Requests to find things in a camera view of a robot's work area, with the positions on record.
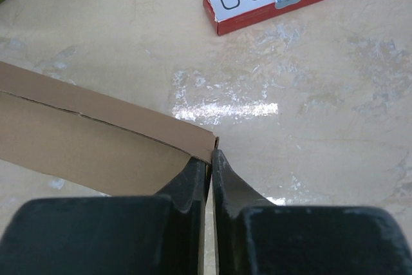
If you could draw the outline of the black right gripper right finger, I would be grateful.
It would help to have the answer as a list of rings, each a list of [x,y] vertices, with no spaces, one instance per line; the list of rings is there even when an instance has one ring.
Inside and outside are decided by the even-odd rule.
[[[218,274],[410,274],[411,249],[385,210],[278,206],[212,155]]]

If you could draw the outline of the cardboard box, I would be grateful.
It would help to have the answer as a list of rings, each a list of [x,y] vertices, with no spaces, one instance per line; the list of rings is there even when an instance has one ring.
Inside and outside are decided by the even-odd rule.
[[[101,192],[149,196],[192,158],[207,164],[210,131],[11,64],[1,64],[1,159]]]

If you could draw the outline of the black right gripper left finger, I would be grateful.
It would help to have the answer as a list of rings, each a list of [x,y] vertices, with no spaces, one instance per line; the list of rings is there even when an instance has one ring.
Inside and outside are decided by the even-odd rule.
[[[202,274],[207,164],[149,196],[26,202],[1,238],[2,274]]]

